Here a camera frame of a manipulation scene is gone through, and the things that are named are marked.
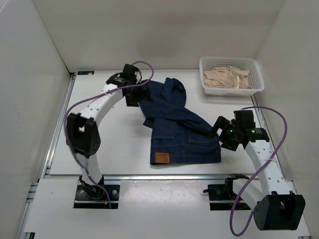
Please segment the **dark blue denim trousers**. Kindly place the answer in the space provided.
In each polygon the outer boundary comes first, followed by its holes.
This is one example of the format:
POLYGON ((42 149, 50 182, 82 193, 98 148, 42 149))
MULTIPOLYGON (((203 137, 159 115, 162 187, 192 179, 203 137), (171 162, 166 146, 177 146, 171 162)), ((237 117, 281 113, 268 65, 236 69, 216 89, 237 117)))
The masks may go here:
POLYGON ((185 108, 186 90, 179 80, 151 81, 152 101, 140 103, 144 126, 152 129, 150 165, 221 162, 212 126, 185 108))

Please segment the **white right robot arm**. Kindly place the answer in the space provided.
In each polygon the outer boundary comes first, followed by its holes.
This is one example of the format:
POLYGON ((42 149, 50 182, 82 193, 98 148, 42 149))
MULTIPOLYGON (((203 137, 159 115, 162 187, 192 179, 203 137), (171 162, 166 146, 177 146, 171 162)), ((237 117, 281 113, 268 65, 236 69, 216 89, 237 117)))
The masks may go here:
POLYGON ((226 179, 224 194, 243 200, 252 210, 251 219, 261 231, 295 231, 306 206, 302 195, 293 192, 272 156, 270 138, 265 129, 256 127, 253 112, 235 111, 234 119, 219 116, 212 133, 219 134, 221 146, 236 151, 242 145, 256 170, 250 178, 226 179))

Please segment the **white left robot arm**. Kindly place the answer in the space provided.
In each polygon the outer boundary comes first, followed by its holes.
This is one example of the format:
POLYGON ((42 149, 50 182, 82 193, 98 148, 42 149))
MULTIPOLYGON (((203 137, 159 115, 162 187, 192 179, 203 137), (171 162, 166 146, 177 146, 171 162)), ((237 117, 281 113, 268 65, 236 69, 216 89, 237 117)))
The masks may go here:
POLYGON ((109 200, 97 159, 101 145, 99 125, 110 109, 122 99, 128 107, 151 100, 150 79, 138 82, 135 75, 117 73, 105 83, 100 94, 81 100, 71 106, 64 116, 66 144, 79 165, 79 180, 85 192, 93 199, 109 200))

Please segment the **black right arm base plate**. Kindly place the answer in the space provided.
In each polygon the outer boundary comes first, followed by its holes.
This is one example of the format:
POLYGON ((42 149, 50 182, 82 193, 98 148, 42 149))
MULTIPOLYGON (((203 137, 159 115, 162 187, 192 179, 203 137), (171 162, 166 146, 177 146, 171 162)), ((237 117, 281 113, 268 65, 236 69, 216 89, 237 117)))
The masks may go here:
POLYGON ((209 184, 203 194, 209 197, 210 211, 230 211, 236 198, 224 184, 209 184))

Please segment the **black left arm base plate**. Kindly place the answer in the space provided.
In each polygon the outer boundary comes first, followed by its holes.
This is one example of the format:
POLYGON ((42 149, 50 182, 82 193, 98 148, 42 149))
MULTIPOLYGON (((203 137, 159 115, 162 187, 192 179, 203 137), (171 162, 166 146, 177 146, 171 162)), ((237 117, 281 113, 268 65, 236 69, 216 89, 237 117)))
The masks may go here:
POLYGON ((92 193, 87 193, 83 185, 78 182, 73 208, 74 209, 117 209, 119 206, 120 185, 106 184, 104 185, 109 194, 111 203, 107 195, 102 190, 97 196, 92 193))

